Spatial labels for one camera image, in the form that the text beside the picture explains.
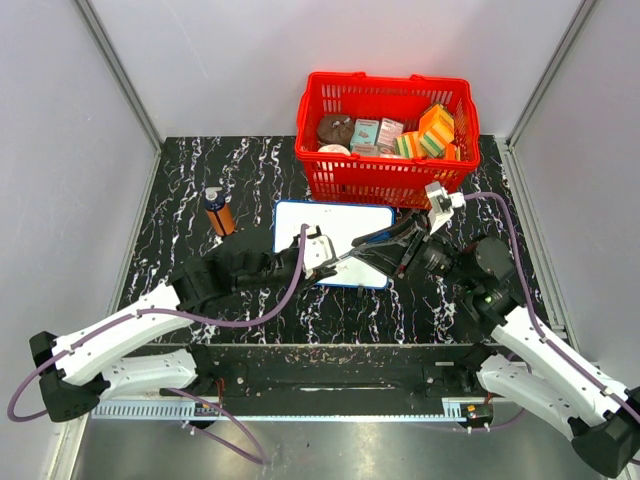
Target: orange bottle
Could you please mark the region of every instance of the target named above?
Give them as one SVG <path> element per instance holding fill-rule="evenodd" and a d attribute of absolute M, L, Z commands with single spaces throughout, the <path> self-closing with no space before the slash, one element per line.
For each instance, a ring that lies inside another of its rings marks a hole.
<path fill-rule="evenodd" d="M 231 215 L 231 208 L 218 192 L 221 187 L 208 187 L 204 191 L 204 208 L 207 211 L 211 225 L 218 235 L 226 237 L 236 229 L 236 223 Z"/>

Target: whiteboard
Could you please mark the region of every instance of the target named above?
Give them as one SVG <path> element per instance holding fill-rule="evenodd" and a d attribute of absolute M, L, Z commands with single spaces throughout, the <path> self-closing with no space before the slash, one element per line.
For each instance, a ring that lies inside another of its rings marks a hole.
<path fill-rule="evenodd" d="M 280 201 L 275 208 L 275 242 L 279 252 L 291 246 L 300 226 L 317 225 L 333 243 L 336 255 L 351 250 L 351 241 L 362 235 L 393 225 L 395 215 L 390 207 L 345 205 L 334 203 Z M 336 267 L 338 273 L 318 282 L 341 287 L 385 288 L 387 277 L 356 258 L 349 258 Z"/>

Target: bottle cap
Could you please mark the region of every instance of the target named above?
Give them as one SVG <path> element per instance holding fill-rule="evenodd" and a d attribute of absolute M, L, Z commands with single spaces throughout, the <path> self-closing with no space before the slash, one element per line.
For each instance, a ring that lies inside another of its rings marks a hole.
<path fill-rule="evenodd" d="M 213 202 L 218 198 L 218 192 L 222 191 L 222 187 L 207 187 L 204 190 L 204 196 L 207 200 Z"/>

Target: white wall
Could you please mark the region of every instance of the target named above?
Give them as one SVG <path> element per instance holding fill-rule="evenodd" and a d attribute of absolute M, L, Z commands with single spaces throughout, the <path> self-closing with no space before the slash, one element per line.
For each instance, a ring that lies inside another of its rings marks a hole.
<path fill-rule="evenodd" d="M 600 2 L 517 144 L 582 351 L 640 384 L 640 2 Z"/>
<path fill-rule="evenodd" d="M 506 135 L 579 0 L 93 0 L 160 133 L 294 134 L 314 70 L 462 77 Z"/>
<path fill-rule="evenodd" d="M 0 65 L 4 412 L 30 336 L 107 313 L 154 152 L 72 2 L 1 2 Z M 18 413 L 41 409 L 34 386 Z M 53 432 L 0 415 L 0 477 L 40 478 Z"/>

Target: cable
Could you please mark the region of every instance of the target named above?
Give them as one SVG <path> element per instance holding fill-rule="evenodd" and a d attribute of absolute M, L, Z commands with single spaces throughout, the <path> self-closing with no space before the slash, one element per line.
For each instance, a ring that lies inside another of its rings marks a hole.
<path fill-rule="evenodd" d="M 218 386 L 218 405 L 222 406 L 222 395 L 224 393 L 224 378 L 220 377 L 220 380 L 216 380 Z"/>
<path fill-rule="evenodd" d="M 520 279 L 520 284 L 522 285 L 522 290 L 524 291 L 525 301 L 527 304 L 527 311 L 529 312 L 529 320 L 531 321 L 531 325 L 535 329 L 536 333 L 540 336 L 541 339 L 546 339 L 544 331 L 538 324 L 536 320 L 536 313 L 533 309 L 533 301 L 531 300 L 531 294 L 529 293 L 529 286 L 527 285 L 527 280 L 524 276 L 524 271 L 522 269 L 522 260 L 520 259 L 520 253 L 518 252 L 518 243 L 516 238 L 516 230 L 513 226 L 513 221 L 511 220 L 511 215 L 509 214 L 509 207 L 507 206 L 507 202 L 498 195 L 493 192 L 479 192 L 472 193 L 470 195 L 465 195 L 464 199 L 468 200 L 477 200 L 480 198 L 492 198 L 496 202 L 498 202 L 498 206 L 502 210 L 502 213 L 505 216 L 507 221 L 507 228 L 509 230 L 509 238 L 511 239 L 511 245 L 513 250 L 513 258 L 516 264 L 516 271 L 518 272 L 518 278 Z M 551 348 L 554 352 L 556 352 L 564 361 L 566 361 L 569 365 L 571 365 L 575 370 L 577 370 L 584 378 L 589 380 L 593 385 L 598 387 L 601 392 L 604 392 L 607 389 L 607 386 L 598 380 L 596 377 L 591 375 L 582 365 L 576 362 L 573 358 L 571 358 L 567 353 L 564 352 L 558 345 L 552 342 L 549 339 L 545 340 L 545 343 Z M 640 424 L 640 414 L 638 414 L 630 405 L 628 405 L 624 400 L 622 400 L 616 393 L 610 394 L 611 398 L 620 405 L 624 410 L 627 411 L 631 417 Z"/>
<path fill-rule="evenodd" d="M 175 315 L 175 316 L 179 316 L 179 317 L 188 318 L 190 320 L 193 320 L 193 321 L 196 321 L 196 322 L 200 322 L 200 323 L 205 323 L 207 325 L 216 325 L 216 326 L 219 326 L 219 327 L 228 327 L 228 328 L 248 328 L 248 327 L 252 327 L 252 326 L 255 326 L 255 325 L 260 325 L 262 323 L 265 323 L 266 321 L 272 319 L 278 313 L 280 313 L 280 311 L 285 307 L 285 305 L 289 302 L 289 300 L 291 300 L 291 297 L 293 296 L 293 293 L 295 292 L 295 289 L 298 286 L 298 281 L 300 280 L 300 275 L 302 273 L 302 266 L 303 266 L 303 263 L 304 263 L 304 250 L 305 250 L 305 243 L 306 243 L 305 231 L 307 230 L 307 228 L 309 228 L 309 226 L 306 225 L 306 224 L 302 224 L 300 226 L 300 245 L 299 245 L 299 249 L 298 249 L 298 259 L 296 261 L 296 268 L 295 268 L 295 270 L 293 272 L 293 277 L 291 279 L 291 283 L 289 284 L 289 288 L 287 289 L 287 292 L 285 293 L 284 297 L 282 297 L 282 300 L 280 300 L 278 305 L 276 305 L 273 308 L 273 310 L 271 310 L 269 313 L 263 315 L 262 317 L 255 318 L 255 319 L 249 320 L 247 322 L 229 322 L 229 321 L 223 321 L 223 320 L 212 320 L 210 318 L 200 317 L 198 315 L 191 315 L 191 314 L 187 314 L 185 312 L 178 312 L 178 311 L 175 311 L 175 310 L 162 309 L 162 308 L 158 308 L 158 309 L 150 308 L 150 309 L 145 309 L 145 310 L 138 310 L 136 312 L 137 315 L 139 316 L 139 315 L 148 315 L 148 314 L 152 314 L 152 313 L 167 313 L 169 315 Z M 50 359 L 46 360 L 38 368 L 33 370 L 29 375 L 27 375 L 27 377 L 22 381 L 22 383 L 20 383 L 20 385 L 18 386 L 16 391 L 13 393 L 13 395 L 11 395 L 11 399 L 9 400 L 9 405 L 7 406 L 7 417 L 9 417 L 9 420 L 11 420 L 13 422 L 22 423 L 22 422 L 29 422 L 31 420 L 35 420 L 36 418 L 40 418 L 40 417 L 43 417 L 44 415 L 46 415 L 47 414 L 46 409 L 42 410 L 40 412 L 37 412 L 37 413 L 33 413 L 31 415 L 26 415 L 26 416 L 16 415 L 16 413 L 15 413 L 16 404 L 18 403 L 18 400 L 20 399 L 20 397 L 22 396 L 22 394 L 24 393 L 26 388 L 29 386 L 29 384 L 36 377 L 38 377 L 45 370 L 47 370 L 49 367 L 54 365 L 60 359 L 66 357 L 69 354 L 71 354 L 76 349 L 82 347 L 89 340 L 94 339 L 95 337 L 97 337 L 98 335 L 106 332 L 107 330 L 109 330 L 109 329 L 111 329 L 111 328 L 113 328 L 113 327 L 115 327 L 117 325 L 120 325 L 121 323 L 124 323 L 124 322 L 126 322 L 128 320 L 131 320 L 132 318 L 136 318 L 136 315 L 128 313 L 126 315 L 123 315 L 121 317 L 116 318 L 115 320 L 111 320 L 110 322 L 105 323 L 104 325 L 96 328 L 92 332 L 88 333 L 87 335 L 85 335 L 84 337 L 79 339 L 77 342 L 72 343 L 70 351 L 69 350 L 62 350 L 61 352 L 59 352 L 56 355 L 52 356 Z M 181 390 L 175 390 L 175 393 L 178 393 L 178 394 L 183 395 L 183 396 L 189 396 L 189 394 L 187 394 L 186 392 L 182 392 Z M 248 460 L 251 460 L 252 462 L 255 462 L 255 463 L 260 463 L 262 465 L 263 462 L 266 461 L 266 460 L 263 461 L 263 459 L 266 459 L 266 456 L 264 455 L 264 451 L 262 450 L 262 447 L 260 446 L 258 441 L 255 439 L 255 437 L 253 435 L 251 435 L 251 432 L 249 432 L 249 430 L 244 425 L 242 425 L 235 417 L 233 417 L 226 410 L 222 409 L 221 407 L 218 407 L 217 405 L 213 405 L 210 402 L 206 402 L 205 401 L 204 403 L 207 403 L 207 404 L 211 405 L 214 408 L 214 410 L 216 410 L 219 413 L 223 414 L 224 416 L 229 418 L 229 420 L 231 420 L 234 424 L 236 424 L 236 426 L 238 426 L 238 428 L 240 428 L 240 430 L 242 430 L 242 432 L 245 435 L 247 435 L 247 437 L 249 437 L 249 440 L 251 440 L 251 442 L 256 446 L 256 448 L 260 452 L 260 455 L 262 456 L 262 459 L 254 457 L 253 455 L 245 452 L 244 450 L 236 447 L 235 445 L 227 442 L 226 440 L 224 440 L 224 439 L 222 439 L 220 437 L 217 437 L 216 435 L 213 435 L 212 433 L 205 432 L 204 430 L 198 430 L 198 429 L 197 429 L 197 431 L 202 433 L 203 435 L 206 435 L 206 436 L 208 436 L 210 438 L 213 438 L 217 442 L 219 442 L 219 443 L 223 444 L 224 446 L 230 448 L 231 450 L 233 450 L 234 452 L 236 452 L 239 455 L 243 456 L 244 458 L 247 458 Z"/>
<path fill-rule="evenodd" d="M 253 445 L 256 447 L 256 450 L 258 450 L 258 453 L 260 454 L 260 458 L 256 457 L 255 455 L 250 454 L 249 452 L 247 452 L 247 451 L 245 451 L 245 450 L 243 450 L 243 449 L 241 449 L 241 448 L 239 448 L 237 446 L 235 446 L 232 443 L 229 443 L 224 438 L 220 438 L 220 437 L 218 437 L 217 435 L 214 435 L 211 432 L 207 432 L 206 430 L 201 430 L 199 428 L 195 428 L 194 427 L 194 429 L 192 431 L 195 431 L 196 433 L 200 433 L 202 435 L 205 435 L 206 437 L 209 437 L 212 440 L 215 440 L 216 442 L 221 443 L 225 447 L 233 450 L 238 455 L 240 455 L 243 458 L 246 458 L 250 462 L 257 463 L 258 465 L 264 465 L 265 463 L 267 463 L 268 459 L 267 459 L 266 454 L 264 453 L 264 450 L 262 449 L 262 445 L 260 445 L 260 442 L 258 442 L 256 437 L 253 436 L 253 434 L 249 431 L 249 429 L 247 427 L 245 427 L 240 420 L 238 420 L 236 417 L 231 415 L 224 408 L 219 407 L 215 403 L 208 402 L 207 400 L 205 400 L 203 398 L 196 397 L 195 395 L 191 395 L 190 393 L 187 393 L 187 392 L 183 392 L 182 390 L 179 390 L 177 388 L 167 388 L 167 390 L 169 390 L 170 392 L 176 393 L 178 395 L 182 395 L 183 397 L 190 398 L 191 400 L 193 400 L 195 402 L 199 402 L 199 403 L 208 405 L 211 408 L 213 408 L 216 412 L 218 412 L 218 413 L 224 415 L 225 417 L 227 417 L 229 420 L 231 420 L 231 422 L 233 422 L 233 424 L 236 427 L 238 427 L 242 431 L 242 433 L 244 433 L 247 436 L 249 441 L 251 443 L 253 443 Z"/>
<path fill-rule="evenodd" d="M 495 426 L 491 426 L 490 430 L 484 429 L 484 428 L 474 428 L 471 430 L 471 433 L 489 433 L 489 432 L 497 432 L 500 430 L 505 430 L 509 427 L 512 427 L 513 425 L 515 425 L 516 423 L 518 423 L 520 420 L 522 420 L 522 418 L 524 417 L 524 415 L 527 413 L 527 411 L 523 408 L 522 410 L 520 410 L 517 414 L 515 414 L 513 416 L 513 418 L 511 418 L 510 420 L 507 420 L 504 423 L 501 423 L 499 425 L 495 425 Z M 436 432 L 447 432 L 447 433 L 464 433 L 464 434 L 469 434 L 468 430 L 460 430 L 457 428 L 446 428 L 446 427 L 437 427 L 435 425 L 429 425 L 428 423 L 418 423 L 418 422 L 411 422 L 412 425 L 417 425 L 421 428 L 427 429 L 427 430 L 434 430 Z"/>

